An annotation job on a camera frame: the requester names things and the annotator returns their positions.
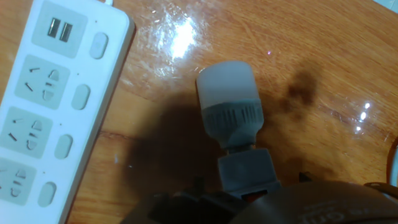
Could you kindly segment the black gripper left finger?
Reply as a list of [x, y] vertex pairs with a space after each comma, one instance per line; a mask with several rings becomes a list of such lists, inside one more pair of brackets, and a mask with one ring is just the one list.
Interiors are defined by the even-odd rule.
[[204, 178], [174, 195], [153, 194], [141, 200], [121, 224], [226, 224], [248, 203], [223, 191], [207, 192]]

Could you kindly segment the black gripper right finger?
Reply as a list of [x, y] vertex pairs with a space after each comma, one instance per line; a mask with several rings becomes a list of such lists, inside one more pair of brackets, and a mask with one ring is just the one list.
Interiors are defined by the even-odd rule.
[[[318, 177], [309, 172], [299, 172], [298, 179], [300, 183], [320, 181]], [[384, 194], [386, 197], [397, 200], [397, 187], [395, 186], [382, 182], [369, 182], [365, 183], [364, 186], [377, 190], [378, 192]]]

